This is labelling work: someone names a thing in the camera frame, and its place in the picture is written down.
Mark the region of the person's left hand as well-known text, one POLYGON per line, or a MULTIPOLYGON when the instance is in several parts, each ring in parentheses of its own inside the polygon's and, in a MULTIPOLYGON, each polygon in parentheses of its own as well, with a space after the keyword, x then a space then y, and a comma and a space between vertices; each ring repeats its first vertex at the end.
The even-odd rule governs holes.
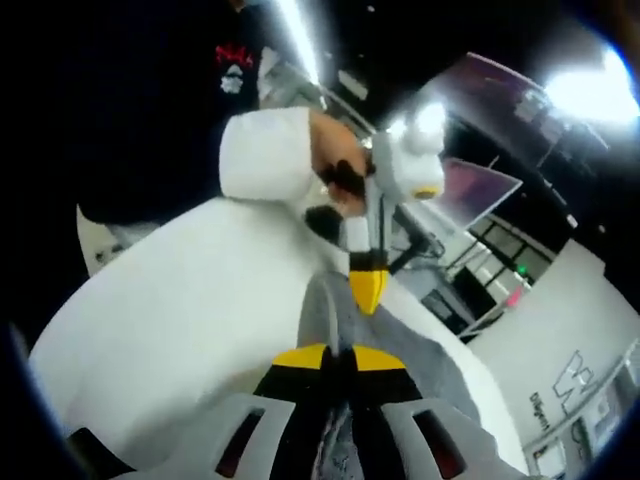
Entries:
POLYGON ((356 136, 338 120, 309 112, 311 164, 342 216, 360 216, 366 209, 364 181, 367 154, 356 136))

